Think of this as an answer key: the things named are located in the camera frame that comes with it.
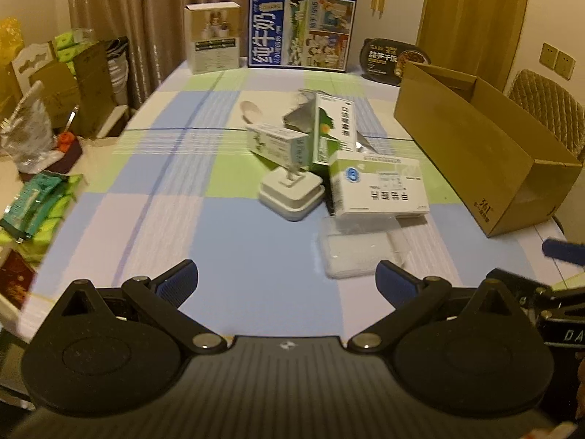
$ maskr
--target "quilted chair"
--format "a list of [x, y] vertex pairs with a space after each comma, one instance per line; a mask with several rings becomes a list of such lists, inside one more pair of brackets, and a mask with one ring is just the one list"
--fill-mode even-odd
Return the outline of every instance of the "quilted chair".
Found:
[[516, 76], [509, 97], [554, 133], [579, 161], [585, 160], [585, 110], [566, 89], [524, 69]]

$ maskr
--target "chair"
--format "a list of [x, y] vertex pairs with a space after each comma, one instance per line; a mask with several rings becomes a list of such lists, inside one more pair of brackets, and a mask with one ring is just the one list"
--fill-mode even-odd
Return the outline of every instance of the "chair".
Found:
[[26, 94], [30, 89], [30, 76], [54, 59], [52, 47], [48, 42], [31, 44], [18, 53], [18, 56], [12, 61], [12, 67], [23, 94]]
[[524, 69], [516, 76], [509, 97], [554, 133], [579, 161], [585, 160], [585, 110], [566, 89]]

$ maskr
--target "white cardboard box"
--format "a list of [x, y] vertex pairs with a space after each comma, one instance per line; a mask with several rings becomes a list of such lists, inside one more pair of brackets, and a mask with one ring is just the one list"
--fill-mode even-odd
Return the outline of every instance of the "white cardboard box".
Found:
[[233, 1], [189, 4], [184, 9], [185, 53], [193, 74], [240, 65], [240, 6]]
[[312, 168], [327, 170], [335, 151], [356, 150], [358, 134], [353, 102], [317, 94], [314, 116]]
[[285, 168], [305, 167], [309, 159], [306, 133], [259, 123], [248, 125], [248, 150]]
[[429, 212], [418, 160], [338, 151], [329, 161], [335, 215]]

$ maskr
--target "white medicine box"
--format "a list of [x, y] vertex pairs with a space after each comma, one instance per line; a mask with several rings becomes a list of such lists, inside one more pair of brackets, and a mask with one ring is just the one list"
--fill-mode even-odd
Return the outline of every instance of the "white medicine box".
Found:
[[429, 212], [418, 160], [339, 150], [329, 160], [329, 174], [336, 216]]
[[251, 152], [292, 170], [308, 164], [308, 134], [266, 123], [248, 125], [247, 130]]
[[317, 94], [312, 130], [312, 170], [327, 171], [330, 156], [337, 150], [355, 151], [356, 141], [353, 102]]

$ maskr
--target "light switch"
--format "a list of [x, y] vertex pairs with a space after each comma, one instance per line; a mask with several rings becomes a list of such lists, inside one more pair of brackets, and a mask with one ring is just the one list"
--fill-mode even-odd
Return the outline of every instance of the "light switch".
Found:
[[574, 67], [575, 60], [563, 51], [560, 51], [555, 63], [555, 73], [569, 80], [573, 75]]
[[540, 64], [549, 69], [555, 69], [555, 63], [559, 50], [548, 43], [542, 44], [542, 51], [540, 52]]

